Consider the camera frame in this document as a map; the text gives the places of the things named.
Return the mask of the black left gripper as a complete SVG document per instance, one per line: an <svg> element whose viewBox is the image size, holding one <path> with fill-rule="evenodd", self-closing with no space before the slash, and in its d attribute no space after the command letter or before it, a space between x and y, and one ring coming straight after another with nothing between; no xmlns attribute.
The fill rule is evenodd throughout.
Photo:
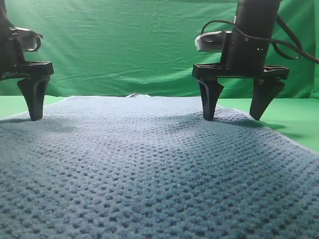
<svg viewBox="0 0 319 239"><path fill-rule="evenodd" d="M27 104L30 119L37 121L43 118L44 96L50 76L54 74L53 64L27 61L13 27L16 26L10 22L5 1L2 0L0 2L0 79L27 77L18 81L17 86Z"/></svg>

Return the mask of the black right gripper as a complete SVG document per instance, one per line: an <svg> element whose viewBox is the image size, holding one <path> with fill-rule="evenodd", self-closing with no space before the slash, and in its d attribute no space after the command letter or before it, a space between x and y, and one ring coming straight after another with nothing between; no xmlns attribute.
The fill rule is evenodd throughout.
<svg viewBox="0 0 319 239"><path fill-rule="evenodd" d="M288 68L265 63L280 3L279 0L238 1L234 20L230 22L232 33L226 38L220 62L193 66L192 76L198 79L205 120L213 120L224 89L217 77L288 77ZM250 116L260 120L284 86L276 79L254 79Z"/></svg>

